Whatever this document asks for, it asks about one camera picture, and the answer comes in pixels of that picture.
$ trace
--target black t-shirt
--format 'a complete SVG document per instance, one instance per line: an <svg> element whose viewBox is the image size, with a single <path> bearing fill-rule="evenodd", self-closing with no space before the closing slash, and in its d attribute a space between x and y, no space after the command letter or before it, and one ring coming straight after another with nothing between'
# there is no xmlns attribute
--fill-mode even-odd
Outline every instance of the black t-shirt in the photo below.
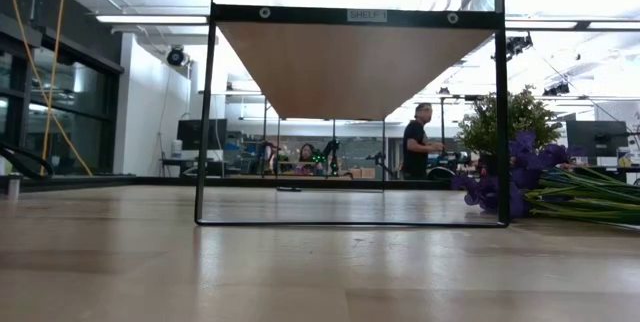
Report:
<svg viewBox="0 0 640 322"><path fill-rule="evenodd" d="M407 149L409 139L414 139L424 146L425 136L424 126L420 122L415 120L409 122L409 125L404 130L404 138L402 139L402 172L415 177L426 175L428 154L411 152Z"/></svg>

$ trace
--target woman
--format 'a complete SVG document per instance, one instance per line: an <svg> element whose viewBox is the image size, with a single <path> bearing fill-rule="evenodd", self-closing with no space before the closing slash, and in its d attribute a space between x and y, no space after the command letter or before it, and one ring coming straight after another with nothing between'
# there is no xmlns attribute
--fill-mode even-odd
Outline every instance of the woman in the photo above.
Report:
<svg viewBox="0 0 640 322"><path fill-rule="evenodd" d="M315 148L310 143L305 143L300 148L300 157L298 158L298 162L314 162L313 154L315 152ZM316 175L316 172L322 170L322 166L320 164L301 164L296 169L297 174L302 175Z"/></svg>
<svg viewBox="0 0 640 322"><path fill-rule="evenodd" d="M313 162L313 151L315 148L310 143L305 143L300 148L300 158L298 162Z"/></svg>

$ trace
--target ceiling light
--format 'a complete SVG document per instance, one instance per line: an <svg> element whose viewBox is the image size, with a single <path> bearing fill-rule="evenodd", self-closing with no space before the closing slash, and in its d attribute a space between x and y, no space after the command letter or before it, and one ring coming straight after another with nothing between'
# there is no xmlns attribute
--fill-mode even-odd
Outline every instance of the ceiling light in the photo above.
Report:
<svg viewBox="0 0 640 322"><path fill-rule="evenodd" d="M611 21L611 22L591 22L589 29L606 29L606 30L640 30L640 21Z"/></svg>
<svg viewBox="0 0 640 322"><path fill-rule="evenodd" d="M109 24L132 25L206 25L206 16L190 15L98 15L96 19Z"/></svg>
<svg viewBox="0 0 640 322"><path fill-rule="evenodd" d="M224 91L224 92L211 92L212 95L223 96L262 96L262 92L259 91Z"/></svg>
<svg viewBox="0 0 640 322"><path fill-rule="evenodd" d="M579 100L582 96L553 96L553 95L543 95L543 96L535 96L533 97L537 100Z"/></svg>
<svg viewBox="0 0 640 322"><path fill-rule="evenodd" d="M573 29L577 22L572 21L532 21L532 20L507 20L505 26L508 30L532 31L532 30L557 30Z"/></svg>
<svg viewBox="0 0 640 322"><path fill-rule="evenodd" d="M239 121L259 121L264 122L264 117L238 117ZM309 118L277 118L277 117L267 117L267 122L278 122L280 120L281 124L307 124L307 125L326 125L332 126L333 120L319 120L319 119L309 119ZM336 126L346 124L345 121L336 120Z"/></svg>
<svg viewBox="0 0 640 322"><path fill-rule="evenodd" d="M592 101L640 101L640 97L591 97Z"/></svg>

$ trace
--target black metal frame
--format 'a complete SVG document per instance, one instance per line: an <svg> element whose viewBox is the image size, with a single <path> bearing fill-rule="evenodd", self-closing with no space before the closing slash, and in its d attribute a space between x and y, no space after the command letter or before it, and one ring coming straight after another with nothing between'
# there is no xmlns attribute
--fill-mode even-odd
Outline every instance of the black metal frame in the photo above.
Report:
<svg viewBox="0 0 640 322"><path fill-rule="evenodd" d="M200 226L396 226L396 227L460 227L486 228L507 227L509 216L509 155L507 140L507 62L506 62L506 32L505 32L505 2L495 0L493 12L418 12L379 10L386 13L386 22L352 22L347 20L350 9L338 8L298 8L273 6L237 6L216 5L211 0L211 18L209 18L209 35L207 48L207 63L205 88L203 94L201 132L203 143L198 156L198 177L194 208L194 221ZM347 221L206 221L202 218L204 204L204 187L209 185L206 180L207 136L209 131L209 112L211 104L211 80L213 76L213 59L215 52L216 23L224 22L264 22L264 23L297 23L297 24L330 24L330 25L372 25L396 27L425 27L425 28L465 28L495 31L496 50L496 99L498 111L498 180L499 180L499 211L497 223L403 223L403 222L347 222Z"/></svg>

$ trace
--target window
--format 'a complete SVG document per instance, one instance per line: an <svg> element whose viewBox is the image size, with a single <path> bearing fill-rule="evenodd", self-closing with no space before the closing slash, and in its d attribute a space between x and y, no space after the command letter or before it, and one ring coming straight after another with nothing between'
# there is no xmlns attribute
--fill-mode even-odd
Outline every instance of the window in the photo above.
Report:
<svg viewBox="0 0 640 322"><path fill-rule="evenodd" d="M11 63L13 57L0 51L0 87L9 88L11 86Z"/></svg>
<svg viewBox="0 0 640 322"><path fill-rule="evenodd" d="M111 123L80 116L70 112L53 109L67 137L92 173L110 172L113 135ZM41 154L47 124L47 107L39 104L29 105L26 147ZM54 166L58 175L86 174L82 163L75 156L55 121L51 119L47 142L47 160Z"/></svg>
<svg viewBox="0 0 640 322"><path fill-rule="evenodd" d="M9 100L0 98L0 141L7 141L7 112L9 110Z"/></svg>
<svg viewBox="0 0 640 322"><path fill-rule="evenodd" d="M51 88L53 56L52 51L44 48L34 52L34 61L47 94ZM105 96L109 96L107 80L106 75L60 54L53 85L53 103L87 113L106 114L109 112L105 103ZM35 77L31 81L31 93L34 100L43 101Z"/></svg>

